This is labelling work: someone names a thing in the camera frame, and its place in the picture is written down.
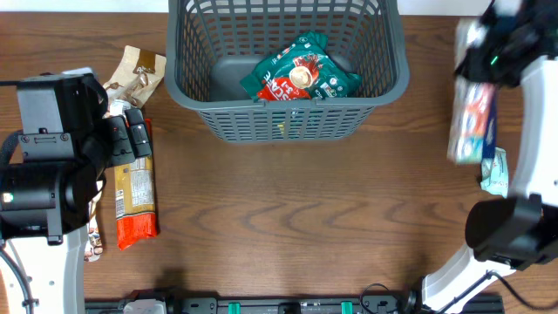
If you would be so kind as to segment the orange spaghetti packet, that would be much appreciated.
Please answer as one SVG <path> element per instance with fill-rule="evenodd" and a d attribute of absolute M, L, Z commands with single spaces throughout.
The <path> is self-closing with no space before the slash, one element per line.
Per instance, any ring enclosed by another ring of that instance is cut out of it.
<path fill-rule="evenodd" d="M 125 250 L 159 234 L 153 156 L 114 168 L 118 247 Z"/>

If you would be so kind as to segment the Kleenex tissue multipack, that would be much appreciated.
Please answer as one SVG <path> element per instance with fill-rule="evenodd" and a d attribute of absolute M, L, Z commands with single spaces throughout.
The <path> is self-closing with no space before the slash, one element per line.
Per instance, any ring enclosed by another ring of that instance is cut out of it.
<path fill-rule="evenodd" d="M 487 30 L 476 19 L 465 18 L 455 33 L 455 66 L 466 61 L 470 48 L 484 41 Z M 454 80 L 453 118 L 447 157 L 456 164 L 480 164 L 495 156 L 496 86 L 475 83 L 456 73 Z"/>

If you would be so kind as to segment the small white tissue packet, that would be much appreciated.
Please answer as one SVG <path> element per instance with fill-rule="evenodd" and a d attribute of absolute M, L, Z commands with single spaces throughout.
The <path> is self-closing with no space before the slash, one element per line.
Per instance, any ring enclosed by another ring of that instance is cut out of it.
<path fill-rule="evenodd" d="M 509 173 L 507 168 L 507 153 L 504 149 L 496 147 L 492 159 L 485 158 L 480 163 L 482 190 L 491 195 L 500 195 L 507 198 L 509 186 Z"/>

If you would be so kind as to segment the grey plastic basket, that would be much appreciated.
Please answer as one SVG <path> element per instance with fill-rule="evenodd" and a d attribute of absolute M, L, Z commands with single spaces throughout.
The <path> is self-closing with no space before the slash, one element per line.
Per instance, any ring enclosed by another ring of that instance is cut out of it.
<path fill-rule="evenodd" d="M 335 140 L 405 92 L 396 0 L 170 0 L 167 90 L 227 142 Z"/>

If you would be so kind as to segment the green Nescafe coffee bag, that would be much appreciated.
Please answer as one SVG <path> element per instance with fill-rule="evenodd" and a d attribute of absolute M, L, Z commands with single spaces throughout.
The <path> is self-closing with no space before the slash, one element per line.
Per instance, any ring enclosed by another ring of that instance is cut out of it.
<path fill-rule="evenodd" d="M 324 34 L 305 32 L 258 63 L 241 86 L 256 101 L 348 97 L 357 91 L 362 78 L 338 67 L 325 52 L 327 44 Z"/>

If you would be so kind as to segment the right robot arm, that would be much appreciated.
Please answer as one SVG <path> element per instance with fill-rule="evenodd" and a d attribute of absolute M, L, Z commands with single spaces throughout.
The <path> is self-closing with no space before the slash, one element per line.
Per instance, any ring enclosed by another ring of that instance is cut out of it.
<path fill-rule="evenodd" d="M 465 244 L 400 313 L 460 313 L 494 281 L 557 257 L 557 3 L 491 2 L 456 37 L 455 75 L 521 88 L 518 164 L 507 196 L 473 206 Z"/>

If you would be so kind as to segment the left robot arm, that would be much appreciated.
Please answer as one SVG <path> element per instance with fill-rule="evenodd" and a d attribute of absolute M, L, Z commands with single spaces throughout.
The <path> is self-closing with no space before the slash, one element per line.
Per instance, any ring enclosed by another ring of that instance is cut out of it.
<path fill-rule="evenodd" d="M 152 152 L 132 108 L 107 115 L 91 68 L 15 82 L 23 127 L 1 147 L 1 277 L 12 313 L 85 311 L 90 202 L 107 168 Z"/>

